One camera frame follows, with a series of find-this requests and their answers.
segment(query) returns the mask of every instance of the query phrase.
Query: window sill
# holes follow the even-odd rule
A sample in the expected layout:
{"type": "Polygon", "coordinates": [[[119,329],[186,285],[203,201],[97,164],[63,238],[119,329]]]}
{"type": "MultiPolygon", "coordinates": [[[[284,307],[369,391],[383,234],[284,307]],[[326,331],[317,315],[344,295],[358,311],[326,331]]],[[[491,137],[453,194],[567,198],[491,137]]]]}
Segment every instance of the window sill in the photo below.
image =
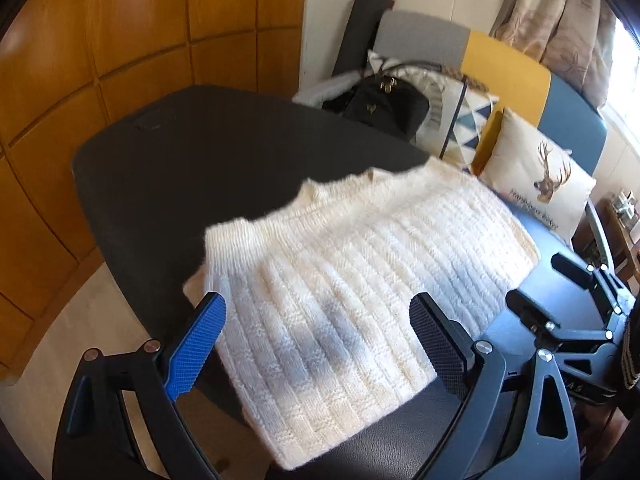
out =
{"type": "Polygon", "coordinates": [[[626,145],[634,151],[636,157],[640,160],[640,139],[626,126],[625,121],[620,117],[618,112],[609,104],[605,104],[600,112],[607,123],[607,127],[613,126],[624,139],[626,145]]]}

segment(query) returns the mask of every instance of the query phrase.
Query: wooden cabinet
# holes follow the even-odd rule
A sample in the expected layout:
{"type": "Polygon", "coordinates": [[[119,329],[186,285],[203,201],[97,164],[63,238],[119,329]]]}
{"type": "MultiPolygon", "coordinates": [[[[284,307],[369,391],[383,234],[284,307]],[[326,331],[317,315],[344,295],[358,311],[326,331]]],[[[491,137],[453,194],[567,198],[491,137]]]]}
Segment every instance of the wooden cabinet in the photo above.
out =
{"type": "Polygon", "coordinates": [[[76,150],[191,84],[291,97],[303,8],[304,0],[26,1],[0,38],[0,383],[19,377],[102,261],[76,197],[76,150]]]}

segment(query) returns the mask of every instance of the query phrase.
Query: yellow backrest cushion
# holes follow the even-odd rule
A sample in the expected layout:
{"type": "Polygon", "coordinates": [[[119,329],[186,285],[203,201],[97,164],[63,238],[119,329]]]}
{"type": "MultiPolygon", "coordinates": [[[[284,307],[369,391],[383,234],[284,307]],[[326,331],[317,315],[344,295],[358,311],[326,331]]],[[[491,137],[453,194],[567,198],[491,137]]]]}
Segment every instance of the yellow backrest cushion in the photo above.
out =
{"type": "Polygon", "coordinates": [[[474,30],[469,35],[460,70],[487,85],[489,92],[500,98],[482,131],[476,158],[471,164],[472,173],[478,175],[494,149],[504,107],[511,108],[534,126],[540,124],[551,72],[523,53],[474,30]]]}

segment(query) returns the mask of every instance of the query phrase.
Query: black tabletop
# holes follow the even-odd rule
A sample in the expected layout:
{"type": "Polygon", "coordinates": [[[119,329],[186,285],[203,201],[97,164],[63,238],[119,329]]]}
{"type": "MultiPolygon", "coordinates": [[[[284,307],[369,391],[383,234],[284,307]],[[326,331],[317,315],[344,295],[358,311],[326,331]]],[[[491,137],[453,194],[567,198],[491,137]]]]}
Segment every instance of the black tabletop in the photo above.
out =
{"type": "MultiPolygon", "coordinates": [[[[306,178],[327,182],[372,166],[403,171],[426,159],[400,140],[323,110],[195,86],[103,130],[79,150],[73,169],[82,208],[124,297],[153,337],[166,338],[192,312],[182,284],[204,258],[206,227],[280,208],[306,178]]],[[[514,211],[542,253],[523,290],[568,327],[594,328],[598,317],[588,295],[550,267],[555,252],[572,252],[539,222],[514,211]]],[[[532,335],[511,312],[500,314],[486,336],[505,351],[533,352],[532,335]]],[[[197,384],[240,418],[215,352],[197,384]]],[[[336,468],[348,470],[350,478],[411,478],[457,406],[436,381],[287,478],[326,478],[336,468]]]]}

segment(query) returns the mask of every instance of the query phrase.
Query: black bag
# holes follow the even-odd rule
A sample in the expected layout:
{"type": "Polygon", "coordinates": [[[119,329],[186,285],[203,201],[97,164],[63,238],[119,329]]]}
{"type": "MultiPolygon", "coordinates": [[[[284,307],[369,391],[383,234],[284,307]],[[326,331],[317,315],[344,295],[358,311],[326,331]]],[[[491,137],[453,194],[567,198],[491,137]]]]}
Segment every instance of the black bag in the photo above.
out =
{"type": "MultiPolygon", "coordinates": [[[[429,100],[411,83],[389,74],[408,64],[362,79],[348,92],[324,102],[322,109],[410,142],[427,116],[429,100]]],[[[441,70],[439,65],[428,68],[441,70]]]]}

